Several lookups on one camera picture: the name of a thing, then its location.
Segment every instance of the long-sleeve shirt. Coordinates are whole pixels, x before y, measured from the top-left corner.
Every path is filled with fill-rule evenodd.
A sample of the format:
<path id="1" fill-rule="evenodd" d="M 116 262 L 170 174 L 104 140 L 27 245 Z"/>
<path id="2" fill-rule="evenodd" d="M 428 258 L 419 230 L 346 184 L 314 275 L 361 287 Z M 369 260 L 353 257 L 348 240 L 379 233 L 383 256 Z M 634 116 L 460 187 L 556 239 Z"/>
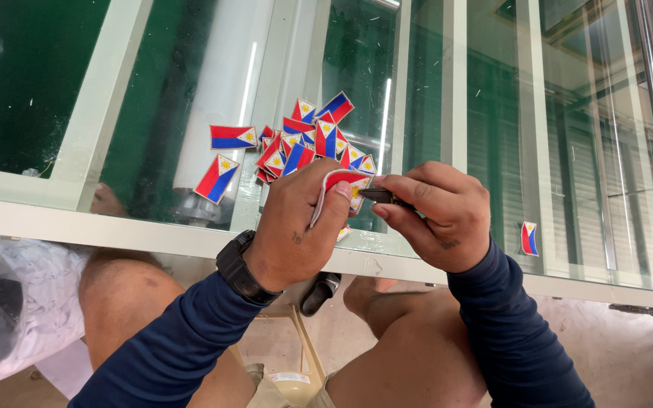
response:
<path id="1" fill-rule="evenodd" d="M 525 293 L 520 266 L 494 241 L 474 268 L 448 274 L 448 284 L 494 408 L 595 406 L 573 360 Z"/>
<path id="2" fill-rule="evenodd" d="M 449 274 L 493 406 L 593 407 L 521 283 L 520 267 L 494 243 L 475 268 Z M 212 274 L 119 347 L 69 406 L 186 406 L 259 311 Z"/>

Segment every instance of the black sandal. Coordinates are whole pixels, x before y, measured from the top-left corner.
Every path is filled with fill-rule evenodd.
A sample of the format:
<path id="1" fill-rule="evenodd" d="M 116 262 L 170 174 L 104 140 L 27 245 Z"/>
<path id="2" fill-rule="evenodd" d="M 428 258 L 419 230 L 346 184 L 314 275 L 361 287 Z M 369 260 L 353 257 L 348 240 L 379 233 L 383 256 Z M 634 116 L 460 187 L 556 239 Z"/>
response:
<path id="1" fill-rule="evenodd" d="M 334 297 L 334 293 L 339 289 L 342 283 L 342 274 L 333 274 L 331 272 L 320 272 L 316 275 L 316 281 L 309 288 L 309 291 L 301 300 L 299 309 L 306 317 L 312 317 L 320 307 Z"/>

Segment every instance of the tattoo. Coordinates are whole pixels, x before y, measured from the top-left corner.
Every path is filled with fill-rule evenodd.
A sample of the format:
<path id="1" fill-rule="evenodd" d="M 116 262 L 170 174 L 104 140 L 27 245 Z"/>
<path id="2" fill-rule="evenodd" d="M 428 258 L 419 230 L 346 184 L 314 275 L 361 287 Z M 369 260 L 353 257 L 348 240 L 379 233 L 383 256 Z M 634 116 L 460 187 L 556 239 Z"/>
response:
<path id="1" fill-rule="evenodd" d="M 443 249 L 450 249 L 450 248 L 454 248 L 456 246 L 459 246 L 460 244 L 461 244 L 460 241 L 454 240 L 454 241 L 450 241 L 448 243 L 440 243 L 440 246 L 443 247 Z"/>

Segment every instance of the black wristwatch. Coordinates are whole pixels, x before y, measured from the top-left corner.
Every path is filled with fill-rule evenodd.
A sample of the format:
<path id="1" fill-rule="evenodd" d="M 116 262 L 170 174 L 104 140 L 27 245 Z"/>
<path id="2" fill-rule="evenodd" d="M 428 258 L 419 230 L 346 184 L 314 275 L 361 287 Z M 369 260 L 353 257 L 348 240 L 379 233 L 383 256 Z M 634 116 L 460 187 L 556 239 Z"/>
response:
<path id="1" fill-rule="evenodd" d="M 244 262 L 243 253 L 248 249 L 256 236 L 256 231 L 243 231 L 236 236 L 220 253 L 215 257 L 215 265 L 218 267 L 218 273 L 229 284 L 234 292 L 241 295 L 246 301 L 258 306 L 268 306 L 271 302 L 277 300 L 284 291 L 274 293 L 264 289 Z"/>

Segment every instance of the right hand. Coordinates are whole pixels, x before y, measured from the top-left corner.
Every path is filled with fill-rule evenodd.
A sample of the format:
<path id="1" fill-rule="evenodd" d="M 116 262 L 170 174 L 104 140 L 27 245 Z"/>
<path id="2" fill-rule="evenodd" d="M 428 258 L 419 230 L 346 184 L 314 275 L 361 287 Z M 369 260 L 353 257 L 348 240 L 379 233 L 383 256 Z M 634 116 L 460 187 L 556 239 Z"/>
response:
<path id="1" fill-rule="evenodd" d="M 485 258 L 491 245 L 491 199 L 475 177 L 428 161 L 404 176 L 378 176 L 372 183 L 425 215 L 395 204 L 372 206 L 372 212 L 401 233 L 428 264 L 458 273 Z"/>

